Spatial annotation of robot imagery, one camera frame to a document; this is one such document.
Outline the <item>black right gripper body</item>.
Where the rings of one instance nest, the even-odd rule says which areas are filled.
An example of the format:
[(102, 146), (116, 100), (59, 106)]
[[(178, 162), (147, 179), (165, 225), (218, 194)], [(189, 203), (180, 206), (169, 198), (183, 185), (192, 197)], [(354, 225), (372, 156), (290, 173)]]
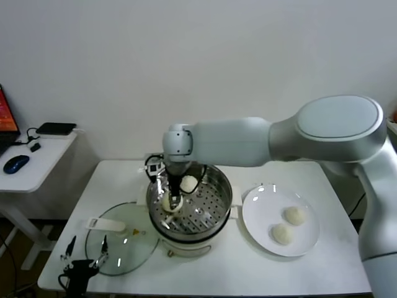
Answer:
[(169, 191), (170, 191), (171, 195), (172, 196), (180, 196), (180, 194), (181, 194), (180, 185), (181, 185), (183, 176), (173, 175), (173, 174), (168, 173), (167, 178), (168, 178)]

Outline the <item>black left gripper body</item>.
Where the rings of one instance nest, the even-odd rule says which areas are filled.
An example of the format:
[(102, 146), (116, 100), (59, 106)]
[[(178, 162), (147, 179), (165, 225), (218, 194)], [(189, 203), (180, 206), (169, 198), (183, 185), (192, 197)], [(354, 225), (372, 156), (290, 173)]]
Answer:
[(98, 273), (94, 260), (74, 260), (66, 268), (66, 275), (70, 279), (88, 281)]

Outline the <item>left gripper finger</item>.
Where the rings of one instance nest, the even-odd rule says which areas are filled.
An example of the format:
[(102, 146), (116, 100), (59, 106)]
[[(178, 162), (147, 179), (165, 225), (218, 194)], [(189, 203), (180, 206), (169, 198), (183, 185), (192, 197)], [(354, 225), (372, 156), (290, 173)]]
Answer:
[(60, 256), (60, 260), (63, 264), (63, 269), (68, 269), (71, 267), (71, 255), (74, 250), (76, 243), (76, 235), (72, 238), (71, 242), (67, 245), (66, 251)]
[[(100, 245), (100, 250), (98, 250), (97, 248), (94, 248), (94, 245)], [(95, 258), (89, 266), (90, 267), (101, 267), (109, 258), (107, 236), (105, 235), (101, 242), (96, 241), (96, 242), (90, 243), (89, 247), (91, 248), (92, 251), (99, 252), (98, 257)]]

